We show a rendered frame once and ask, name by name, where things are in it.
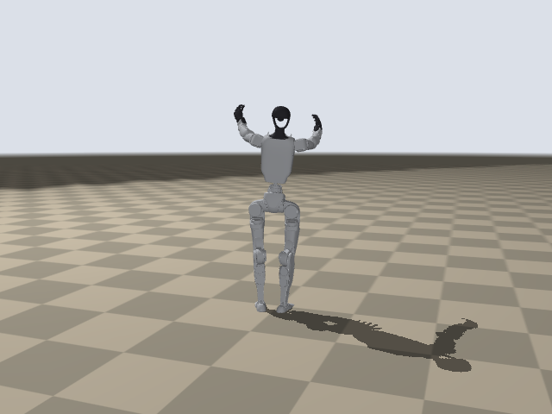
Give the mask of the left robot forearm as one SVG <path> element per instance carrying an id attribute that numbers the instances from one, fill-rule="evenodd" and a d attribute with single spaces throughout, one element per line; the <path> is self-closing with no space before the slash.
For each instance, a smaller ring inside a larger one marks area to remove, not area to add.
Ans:
<path id="1" fill-rule="evenodd" d="M 238 125 L 238 130 L 240 131 L 240 136 L 244 137 L 248 131 L 247 122 L 243 123 L 242 120 L 240 119 L 237 125 Z"/>

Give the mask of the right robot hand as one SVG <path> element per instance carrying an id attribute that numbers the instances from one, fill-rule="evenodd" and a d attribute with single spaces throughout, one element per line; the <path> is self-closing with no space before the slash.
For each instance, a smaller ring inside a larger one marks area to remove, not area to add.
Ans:
<path id="1" fill-rule="evenodd" d="M 312 114 L 312 116 L 314 116 L 313 118 L 315 118 L 314 121 L 316 122 L 316 126 L 314 127 L 314 131 L 318 131 L 319 128 L 321 128 L 321 130 L 322 130 L 322 124 L 321 124 L 321 122 L 320 122 L 320 120 L 319 120 L 318 115 L 313 115 L 313 114 Z"/>

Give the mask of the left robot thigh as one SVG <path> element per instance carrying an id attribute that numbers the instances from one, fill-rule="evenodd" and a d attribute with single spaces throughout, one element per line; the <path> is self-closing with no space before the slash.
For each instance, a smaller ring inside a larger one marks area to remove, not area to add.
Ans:
<path id="1" fill-rule="evenodd" d="M 267 252 L 264 249 L 265 211 L 263 211 L 263 201 L 264 199 L 255 200 L 248 207 L 253 251 L 256 250 L 257 264 L 267 261 Z"/>

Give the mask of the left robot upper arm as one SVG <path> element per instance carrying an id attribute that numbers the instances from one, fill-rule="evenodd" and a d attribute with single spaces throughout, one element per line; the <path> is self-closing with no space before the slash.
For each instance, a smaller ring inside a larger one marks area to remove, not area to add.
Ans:
<path id="1" fill-rule="evenodd" d="M 249 142 L 254 147 L 261 147 L 264 136 L 255 134 L 254 131 L 248 129 L 246 135 L 242 138 L 244 141 Z"/>

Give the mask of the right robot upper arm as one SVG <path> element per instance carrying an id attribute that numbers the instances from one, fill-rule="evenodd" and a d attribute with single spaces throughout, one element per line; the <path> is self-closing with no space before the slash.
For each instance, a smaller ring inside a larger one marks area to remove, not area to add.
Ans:
<path id="1" fill-rule="evenodd" d="M 314 142 L 312 140 L 312 137 L 308 138 L 308 139 L 300 138 L 300 139 L 295 140 L 295 142 L 294 142 L 295 151 L 303 152 L 303 151 L 306 151 L 306 150 L 314 149 L 317 145 L 314 144 Z"/>

